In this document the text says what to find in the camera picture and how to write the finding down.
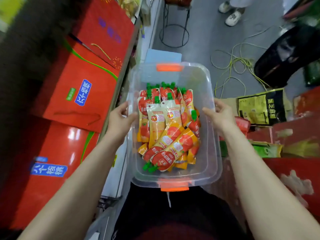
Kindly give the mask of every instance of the forearm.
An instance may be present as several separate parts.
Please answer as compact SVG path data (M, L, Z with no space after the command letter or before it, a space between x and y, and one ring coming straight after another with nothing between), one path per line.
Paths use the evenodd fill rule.
M239 197L254 237L260 239L319 239L312 215L256 154L234 127L225 140Z
M83 239L98 205L117 148L118 145L106 135L19 239Z

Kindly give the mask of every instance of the gray floor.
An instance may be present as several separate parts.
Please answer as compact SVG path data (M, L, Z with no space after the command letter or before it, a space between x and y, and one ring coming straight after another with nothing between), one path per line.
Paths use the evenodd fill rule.
M221 78L222 70L215 68L210 62L210 56L216 49L231 52L234 45L242 43L248 36L271 27L265 33L247 39L246 42L269 47L278 37L280 28L283 25L281 15L283 14L282 0L255 0L254 4L246 9L242 20L234 27L228 27L224 24L225 19L230 15L219 13L218 7L225 0L194 0L193 7L190 11L190 18L187 30L190 33L188 43L181 48L169 48L163 45L159 39L159 32L163 26L163 8L161 8L156 36L154 38L153 49L178 52L182 54L182 61L201 63L210 71L211 82L214 88L217 80L223 83L227 74ZM184 26L187 12L178 10L175 6L169 8L168 24L181 24ZM164 41L172 46L181 43L183 29L175 26L168 27L165 30ZM235 49L235 55L239 55L239 47ZM251 58L255 61L263 54L264 50L251 46L243 46L242 56ZM213 61L219 67L225 67L230 61L230 56L222 53L214 53ZM255 94L263 92L264 89L258 81L249 73L242 75L233 73L239 78L247 88L246 94ZM294 96L306 90L301 70L296 72L289 80L286 86L286 93L290 101ZM244 88L236 80L230 80L223 92L223 98L231 98L244 95Z

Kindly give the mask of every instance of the white pants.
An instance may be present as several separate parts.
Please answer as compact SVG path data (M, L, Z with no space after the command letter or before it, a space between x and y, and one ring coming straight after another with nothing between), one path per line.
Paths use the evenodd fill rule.
M250 6L254 0L230 0L230 5L235 8L245 8Z

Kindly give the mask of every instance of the white sneaker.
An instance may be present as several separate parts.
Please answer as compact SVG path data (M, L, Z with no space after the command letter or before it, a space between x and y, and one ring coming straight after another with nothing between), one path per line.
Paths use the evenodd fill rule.
M231 10L231 5L230 5L230 3L228 3L228 2L223 2L223 3L221 3L220 4L220 6L219 6L219 12L221 12L221 13L227 13L227 12L229 12L230 10Z
M236 25L238 23L238 21L240 20L242 14L239 11L235 11L233 14L231 14L227 19L226 19L226 25L233 27L234 25Z

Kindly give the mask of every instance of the hand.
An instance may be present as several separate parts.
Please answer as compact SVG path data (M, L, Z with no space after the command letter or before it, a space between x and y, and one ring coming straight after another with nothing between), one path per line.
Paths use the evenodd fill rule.
M108 130L104 138L114 140L116 145L119 147L125 140L125 136L130 130L131 124L138 118L138 114L132 113L128 115L128 101L119 105L109 116Z
M212 125L222 136L230 130L237 128L235 117L229 105L223 103L220 99L215 98L216 112L213 109L203 108L203 112L212 120Z

